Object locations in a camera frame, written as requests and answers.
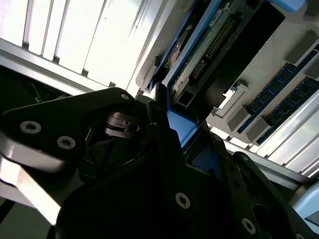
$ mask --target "black cable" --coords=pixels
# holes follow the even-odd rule
[[[15,202],[8,199],[5,200],[4,203],[2,203],[2,205],[0,206],[0,224],[6,218],[6,216],[11,211],[14,205],[15,205]]]

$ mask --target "blue ram stick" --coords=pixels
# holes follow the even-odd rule
[[[271,127],[257,143],[263,143],[286,119],[319,89],[319,82],[305,77],[304,80],[266,117]]]
[[[278,93],[317,55],[317,48],[315,47],[298,65],[295,66],[286,63],[270,83],[258,94],[254,101],[247,107],[247,111],[251,116],[247,121],[237,130],[242,133],[245,128],[262,112],[262,110],[278,95]]]

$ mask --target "metal frame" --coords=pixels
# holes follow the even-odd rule
[[[301,175],[284,166],[264,159],[257,154],[254,154],[246,149],[234,145],[227,140],[224,140],[224,143],[226,149],[231,153],[243,152],[248,157],[250,157],[266,175],[266,177],[272,182],[275,182],[291,190],[297,190],[299,187],[310,181],[310,179],[304,175]]]
[[[70,95],[79,95],[107,88],[3,39],[0,39],[0,65]]]

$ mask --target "screw head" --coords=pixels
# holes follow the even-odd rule
[[[300,235],[299,233],[296,233],[296,238],[297,239],[304,239],[304,237],[302,235]]]
[[[75,140],[69,136],[61,136],[56,142],[58,146],[63,149],[72,149],[75,147]]]
[[[124,99],[124,100],[129,100],[130,97],[128,95],[125,95],[125,94],[121,94],[121,97]]]
[[[190,200],[183,193],[176,193],[175,200],[177,204],[183,209],[188,209],[190,207]]]
[[[23,133],[36,134],[42,130],[42,127],[35,121],[27,120],[20,124],[20,129]]]
[[[250,235],[256,234],[256,228],[254,224],[248,218],[243,218],[241,220],[241,223]]]
[[[215,140],[217,140],[217,141],[221,141],[222,139],[218,136],[218,135],[214,135],[214,138],[215,138]]]

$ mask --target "bright window light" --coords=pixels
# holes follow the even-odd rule
[[[136,64],[132,58],[138,50],[129,36],[141,2],[116,0],[105,7],[85,65],[89,78],[106,86],[112,81],[117,87],[127,87]]]
[[[40,55],[52,0],[33,0],[29,32],[29,51]]]
[[[60,65],[77,73],[82,72],[102,4],[103,0],[70,1],[57,54]]]
[[[162,3],[162,0],[111,2],[104,11],[85,65],[89,78],[106,86],[112,81],[135,96],[138,87],[132,75]]]
[[[0,37],[22,46],[27,0],[1,0]]]
[[[65,0],[53,0],[50,24],[46,36],[43,57],[52,60],[54,56],[56,41],[58,40],[59,30],[62,22]]]

